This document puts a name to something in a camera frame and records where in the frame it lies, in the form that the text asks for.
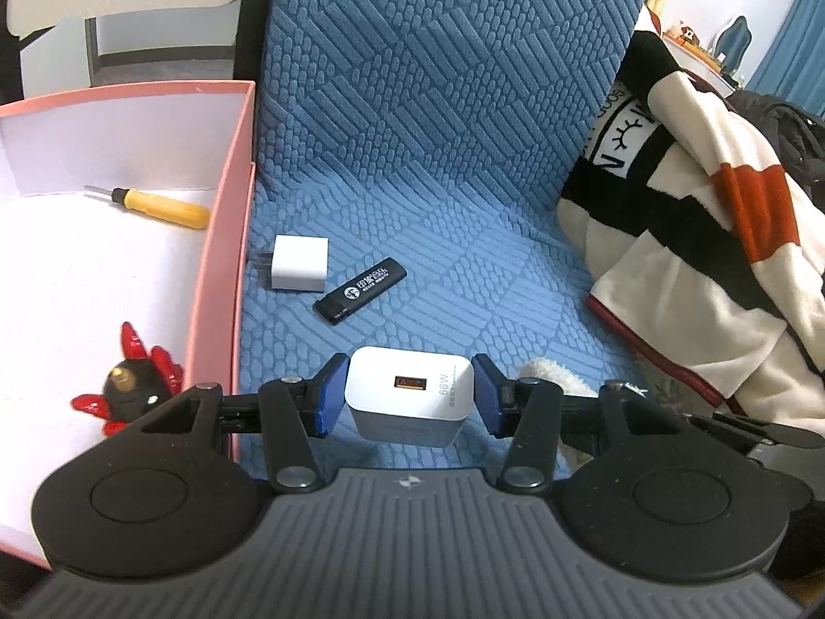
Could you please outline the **blue curtain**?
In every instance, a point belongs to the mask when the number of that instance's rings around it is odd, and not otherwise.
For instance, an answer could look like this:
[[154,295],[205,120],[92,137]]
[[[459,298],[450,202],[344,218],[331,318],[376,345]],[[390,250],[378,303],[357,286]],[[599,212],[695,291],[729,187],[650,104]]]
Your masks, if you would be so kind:
[[825,0],[794,0],[747,88],[818,118],[825,105]]

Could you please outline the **white usb charger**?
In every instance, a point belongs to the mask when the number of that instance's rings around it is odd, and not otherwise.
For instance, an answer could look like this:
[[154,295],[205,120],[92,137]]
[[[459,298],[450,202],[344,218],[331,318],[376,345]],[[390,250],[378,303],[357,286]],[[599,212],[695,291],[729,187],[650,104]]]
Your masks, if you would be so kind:
[[459,355],[362,347],[344,396],[365,439],[443,449],[474,409],[474,369]]

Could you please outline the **white plug adapter cube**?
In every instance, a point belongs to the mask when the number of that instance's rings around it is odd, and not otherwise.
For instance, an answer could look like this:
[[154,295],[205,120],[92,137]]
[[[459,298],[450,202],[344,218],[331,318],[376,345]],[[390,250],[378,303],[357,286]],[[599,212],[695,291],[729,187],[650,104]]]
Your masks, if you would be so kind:
[[250,261],[274,291],[323,292],[328,270],[328,238],[277,235],[270,250]]

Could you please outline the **blue textured sofa cover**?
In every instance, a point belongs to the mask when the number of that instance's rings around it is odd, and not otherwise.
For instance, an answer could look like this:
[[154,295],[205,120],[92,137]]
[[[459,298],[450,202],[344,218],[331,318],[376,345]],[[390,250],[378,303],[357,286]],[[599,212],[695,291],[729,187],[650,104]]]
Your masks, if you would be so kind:
[[[642,4],[270,0],[238,390],[365,345],[638,382],[556,203]],[[263,284],[250,257],[277,235],[328,238],[323,292]],[[388,257],[407,276],[369,305],[313,309]]]

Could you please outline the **pink cardboard box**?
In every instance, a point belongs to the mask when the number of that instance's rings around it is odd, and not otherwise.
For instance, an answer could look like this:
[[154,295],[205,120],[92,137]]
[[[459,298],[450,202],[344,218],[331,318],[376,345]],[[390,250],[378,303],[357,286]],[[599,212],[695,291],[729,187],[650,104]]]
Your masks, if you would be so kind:
[[[165,348],[187,382],[238,380],[255,88],[159,81],[42,95],[2,110],[2,548],[43,563],[39,485],[101,440],[71,408],[119,362],[120,327]],[[84,190],[202,205],[206,229]]]

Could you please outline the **black jacket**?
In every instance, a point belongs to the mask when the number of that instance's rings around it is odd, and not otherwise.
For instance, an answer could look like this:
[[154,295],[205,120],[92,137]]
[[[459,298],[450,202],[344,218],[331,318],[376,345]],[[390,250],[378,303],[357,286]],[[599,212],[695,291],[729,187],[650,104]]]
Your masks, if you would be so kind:
[[817,207],[823,207],[823,121],[773,95],[737,91],[729,104],[770,142],[784,167]]

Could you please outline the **white desk with items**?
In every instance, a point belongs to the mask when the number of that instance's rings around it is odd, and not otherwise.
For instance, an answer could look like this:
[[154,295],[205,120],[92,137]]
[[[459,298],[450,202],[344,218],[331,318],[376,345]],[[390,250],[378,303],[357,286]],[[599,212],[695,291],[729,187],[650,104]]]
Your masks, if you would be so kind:
[[682,69],[705,81],[717,94],[727,98],[738,90],[737,81],[723,73],[720,61],[703,49],[689,25],[675,24],[664,29],[663,39]]

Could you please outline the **blue office chair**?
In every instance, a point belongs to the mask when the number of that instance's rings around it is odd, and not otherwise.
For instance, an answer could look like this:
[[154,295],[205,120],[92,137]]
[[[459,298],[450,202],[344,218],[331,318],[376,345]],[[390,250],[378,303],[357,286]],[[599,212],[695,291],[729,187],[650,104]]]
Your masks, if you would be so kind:
[[734,18],[730,25],[717,35],[713,56],[720,63],[723,73],[734,74],[740,69],[741,61],[751,42],[752,32],[744,15]]

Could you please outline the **yellow handled screwdriver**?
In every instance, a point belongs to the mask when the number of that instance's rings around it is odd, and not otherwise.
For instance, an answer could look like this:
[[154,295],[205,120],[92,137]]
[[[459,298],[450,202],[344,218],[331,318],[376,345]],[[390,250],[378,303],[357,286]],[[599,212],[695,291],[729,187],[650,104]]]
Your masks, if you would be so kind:
[[196,229],[196,231],[206,229],[211,218],[210,210],[202,205],[136,189],[124,189],[124,187],[102,189],[102,187],[86,185],[84,190],[95,196],[104,197],[130,213],[143,214],[158,221]]

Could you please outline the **red lion figurine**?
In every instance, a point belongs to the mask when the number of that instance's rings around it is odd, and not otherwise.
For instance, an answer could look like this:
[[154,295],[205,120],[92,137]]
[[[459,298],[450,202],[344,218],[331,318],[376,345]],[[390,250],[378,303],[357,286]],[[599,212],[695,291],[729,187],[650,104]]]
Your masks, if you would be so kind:
[[159,345],[147,349],[133,325],[120,327],[123,359],[110,369],[101,394],[71,400],[73,410],[104,422],[102,434],[113,436],[134,420],[182,393],[183,367]]

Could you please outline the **black lighter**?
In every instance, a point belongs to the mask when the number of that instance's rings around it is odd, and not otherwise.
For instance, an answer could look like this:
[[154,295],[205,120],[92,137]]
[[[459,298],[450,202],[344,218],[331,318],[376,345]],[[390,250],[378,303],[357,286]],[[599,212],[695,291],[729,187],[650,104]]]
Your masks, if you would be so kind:
[[391,257],[385,258],[338,286],[330,294],[324,295],[322,299],[316,300],[313,309],[324,320],[336,325],[369,305],[373,299],[389,291],[406,276],[407,270],[399,262]]

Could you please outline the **striped fleece blanket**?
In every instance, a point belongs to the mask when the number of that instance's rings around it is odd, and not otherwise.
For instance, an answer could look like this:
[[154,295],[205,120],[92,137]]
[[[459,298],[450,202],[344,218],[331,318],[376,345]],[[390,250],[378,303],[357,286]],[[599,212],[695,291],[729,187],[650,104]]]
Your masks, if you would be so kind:
[[648,11],[556,216],[667,404],[822,429],[823,215]]

